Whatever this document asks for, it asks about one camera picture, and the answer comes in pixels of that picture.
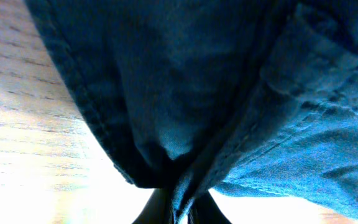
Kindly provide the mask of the navy blue shorts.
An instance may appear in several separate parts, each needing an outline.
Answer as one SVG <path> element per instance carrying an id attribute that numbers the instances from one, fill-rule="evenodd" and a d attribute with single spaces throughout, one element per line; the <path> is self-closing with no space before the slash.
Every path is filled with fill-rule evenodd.
<path id="1" fill-rule="evenodd" d="M 172 223 L 210 189 L 358 220 L 358 0 L 32 0 L 75 105 Z"/>

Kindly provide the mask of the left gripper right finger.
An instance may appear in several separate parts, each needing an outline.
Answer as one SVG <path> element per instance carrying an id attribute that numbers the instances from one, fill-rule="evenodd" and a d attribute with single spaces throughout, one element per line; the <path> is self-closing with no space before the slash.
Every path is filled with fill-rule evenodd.
<path id="1" fill-rule="evenodd" d="M 231 224 L 209 192 L 197 198 L 188 214 L 189 224 Z"/>

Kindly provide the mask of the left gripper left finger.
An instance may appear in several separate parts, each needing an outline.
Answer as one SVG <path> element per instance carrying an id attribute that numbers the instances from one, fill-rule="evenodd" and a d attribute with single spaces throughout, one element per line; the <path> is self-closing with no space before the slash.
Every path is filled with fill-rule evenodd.
<path id="1" fill-rule="evenodd" d="M 166 189 L 155 189 L 132 224 L 172 224 L 172 200 Z"/>

